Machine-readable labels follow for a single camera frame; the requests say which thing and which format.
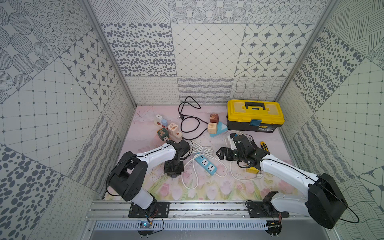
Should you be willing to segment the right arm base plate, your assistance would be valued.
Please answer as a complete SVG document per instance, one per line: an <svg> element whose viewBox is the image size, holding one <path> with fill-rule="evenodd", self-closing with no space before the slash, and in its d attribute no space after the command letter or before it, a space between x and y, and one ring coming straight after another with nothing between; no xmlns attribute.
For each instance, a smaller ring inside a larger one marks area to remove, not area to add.
<svg viewBox="0 0 384 240"><path fill-rule="evenodd" d="M279 212L274 207L260 201L247 200L245 202L250 218L288 218L288 212Z"/></svg>

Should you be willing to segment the aluminium rail frame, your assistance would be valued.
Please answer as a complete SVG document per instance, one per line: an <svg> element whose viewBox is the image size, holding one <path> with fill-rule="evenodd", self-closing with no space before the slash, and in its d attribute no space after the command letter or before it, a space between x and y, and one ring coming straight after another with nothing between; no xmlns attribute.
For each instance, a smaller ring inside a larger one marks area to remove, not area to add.
<svg viewBox="0 0 384 240"><path fill-rule="evenodd" d="M278 220L279 215L266 215L263 201L167 201L167 207L160 207L154 217L144 214L135 204L125 201L93 201L87 211L87 221L123 220Z"/></svg>

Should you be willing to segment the teal power strip base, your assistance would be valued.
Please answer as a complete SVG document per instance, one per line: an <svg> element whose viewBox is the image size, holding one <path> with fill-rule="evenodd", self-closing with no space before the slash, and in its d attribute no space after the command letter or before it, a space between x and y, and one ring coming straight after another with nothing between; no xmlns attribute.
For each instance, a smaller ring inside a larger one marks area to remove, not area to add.
<svg viewBox="0 0 384 240"><path fill-rule="evenodd" d="M225 133L227 130L228 130L228 126L227 125L225 125L225 124L223 124L222 122L219 122L218 124L217 124L217 133L216 134L210 134L210 137L215 137L215 136L217 136L217 135L220 135L220 134L222 134L222 133Z"/></svg>

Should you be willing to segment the light blue USB charger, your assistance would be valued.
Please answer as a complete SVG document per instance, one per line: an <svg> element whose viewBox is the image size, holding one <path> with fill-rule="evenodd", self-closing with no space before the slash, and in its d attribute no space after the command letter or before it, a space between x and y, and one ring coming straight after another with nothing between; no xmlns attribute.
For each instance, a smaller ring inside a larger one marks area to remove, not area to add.
<svg viewBox="0 0 384 240"><path fill-rule="evenodd" d="M164 128L166 128L168 126L168 121L166 119L162 119L161 120L161 124Z"/></svg>

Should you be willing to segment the yellow black toolbox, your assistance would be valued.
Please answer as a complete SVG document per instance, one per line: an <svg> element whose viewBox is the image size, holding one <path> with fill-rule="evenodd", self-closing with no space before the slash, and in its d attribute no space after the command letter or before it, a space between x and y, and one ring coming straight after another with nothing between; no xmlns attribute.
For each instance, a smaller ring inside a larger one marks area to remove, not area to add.
<svg viewBox="0 0 384 240"><path fill-rule="evenodd" d="M284 114L277 102L230 100L227 103L229 130L273 133L284 123Z"/></svg>

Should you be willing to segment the green dragon cube socket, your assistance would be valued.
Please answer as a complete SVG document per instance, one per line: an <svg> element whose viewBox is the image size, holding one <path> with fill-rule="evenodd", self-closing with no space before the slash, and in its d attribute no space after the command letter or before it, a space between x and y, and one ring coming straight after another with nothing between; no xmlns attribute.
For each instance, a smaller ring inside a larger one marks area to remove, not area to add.
<svg viewBox="0 0 384 240"><path fill-rule="evenodd" d="M170 138L169 132L168 132L168 130L166 128L162 128L162 129L158 130L157 134L158 134L158 137L163 142L166 142Z"/></svg>

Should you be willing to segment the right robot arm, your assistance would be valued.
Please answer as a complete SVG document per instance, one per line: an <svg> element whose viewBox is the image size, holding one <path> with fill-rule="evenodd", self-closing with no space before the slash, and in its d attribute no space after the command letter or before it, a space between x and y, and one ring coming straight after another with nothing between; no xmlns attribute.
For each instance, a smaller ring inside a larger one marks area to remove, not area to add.
<svg viewBox="0 0 384 240"><path fill-rule="evenodd" d="M259 148L247 135L230 134L230 147L222 147L216 155L220 160L245 163L247 167L272 174L296 188L301 195L269 192L263 199L263 211L272 218L284 212L311 217L320 226L332 229L348 209L336 181L328 174L317 175L285 163L266 149Z"/></svg>

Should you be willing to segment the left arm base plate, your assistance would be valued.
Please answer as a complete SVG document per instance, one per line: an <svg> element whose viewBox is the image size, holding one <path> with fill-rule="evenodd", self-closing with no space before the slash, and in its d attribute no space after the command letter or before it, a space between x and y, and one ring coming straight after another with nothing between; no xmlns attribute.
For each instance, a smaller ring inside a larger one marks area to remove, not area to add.
<svg viewBox="0 0 384 240"><path fill-rule="evenodd" d="M147 209L132 203L129 218L167 218L170 211L170 202L155 202Z"/></svg>

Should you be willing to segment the yellow plug adapter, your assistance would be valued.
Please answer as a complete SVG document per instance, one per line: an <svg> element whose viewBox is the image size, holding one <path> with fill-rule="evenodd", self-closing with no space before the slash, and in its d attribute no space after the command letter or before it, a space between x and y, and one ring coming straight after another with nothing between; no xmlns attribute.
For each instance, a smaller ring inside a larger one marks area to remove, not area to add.
<svg viewBox="0 0 384 240"><path fill-rule="evenodd" d="M250 168L246 169L246 172L251 173L251 174L258 174L260 171L258 169L256 169L255 167L250 167Z"/></svg>

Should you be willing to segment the white USB charger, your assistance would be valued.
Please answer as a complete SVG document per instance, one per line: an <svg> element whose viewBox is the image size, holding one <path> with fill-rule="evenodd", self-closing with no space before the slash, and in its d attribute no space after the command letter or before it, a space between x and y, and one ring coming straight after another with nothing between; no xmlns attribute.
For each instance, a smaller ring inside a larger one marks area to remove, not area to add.
<svg viewBox="0 0 384 240"><path fill-rule="evenodd" d="M156 115L156 119L157 119L158 122L161 122L163 117L161 115Z"/></svg>

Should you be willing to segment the yellow utility knife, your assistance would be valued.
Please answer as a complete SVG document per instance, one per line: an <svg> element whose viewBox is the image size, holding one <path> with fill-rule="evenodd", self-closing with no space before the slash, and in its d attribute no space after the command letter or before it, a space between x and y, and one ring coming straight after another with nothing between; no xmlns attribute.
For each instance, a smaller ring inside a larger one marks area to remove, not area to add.
<svg viewBox="0 0 384 240"><path fill-rule="evenodd" d="M269 152L269 148L267 146L267 144L263 141L260 142L260 145L261 145L261 148L264 150L264 151L267 151Z"/></svg>

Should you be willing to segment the dark red cube socket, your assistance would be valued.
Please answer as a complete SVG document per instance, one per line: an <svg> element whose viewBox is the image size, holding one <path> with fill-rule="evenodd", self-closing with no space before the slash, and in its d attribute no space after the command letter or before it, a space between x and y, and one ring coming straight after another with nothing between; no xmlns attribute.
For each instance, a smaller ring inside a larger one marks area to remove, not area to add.
<svg viewBox="0 0 384 240"><path fill-rule="evenodd" d="M210 122L218 124L219 123L219 115L214 114L214 113L210 114Z"/></svg>

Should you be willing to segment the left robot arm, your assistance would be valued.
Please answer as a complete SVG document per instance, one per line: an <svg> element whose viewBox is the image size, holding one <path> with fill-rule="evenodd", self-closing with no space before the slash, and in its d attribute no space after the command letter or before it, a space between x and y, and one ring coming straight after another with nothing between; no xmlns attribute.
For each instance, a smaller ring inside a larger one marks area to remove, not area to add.
<svg viewBox="0 0 384 240"><path fill-rule="evenodd" d="M184 172L184 160L191 154L190 144L185 140L167 140L163 145L148 152L123 154L111 170L106 187L111 187L126 202L132 202L148 216L156 212L156 198L143 189L147 170L164 164L164 173L172 179Z"/></svg>

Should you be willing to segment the pink deer cube socket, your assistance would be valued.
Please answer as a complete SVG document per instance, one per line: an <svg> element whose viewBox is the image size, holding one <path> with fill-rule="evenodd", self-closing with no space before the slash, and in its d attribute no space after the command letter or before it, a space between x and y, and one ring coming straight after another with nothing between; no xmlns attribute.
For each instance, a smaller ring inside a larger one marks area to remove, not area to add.
<svg viewBox="0 0 384 240"><path fill-rule="evenodd" d="M175 123L170 123L167 127L167 130L169 131L169 133L176 135L179 131L179 126Z"/></svg>

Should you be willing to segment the blue power strip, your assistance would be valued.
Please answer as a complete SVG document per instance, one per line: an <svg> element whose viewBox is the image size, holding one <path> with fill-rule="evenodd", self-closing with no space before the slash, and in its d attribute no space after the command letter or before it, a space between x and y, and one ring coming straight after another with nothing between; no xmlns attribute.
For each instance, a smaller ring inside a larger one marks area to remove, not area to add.
<svg viewBox="0 0 384 240"><path fill-rule="evenodd" d="M197 154L195 161L211 176L214 176L217 172L217 167L214 166L204 155Z"/></svg>

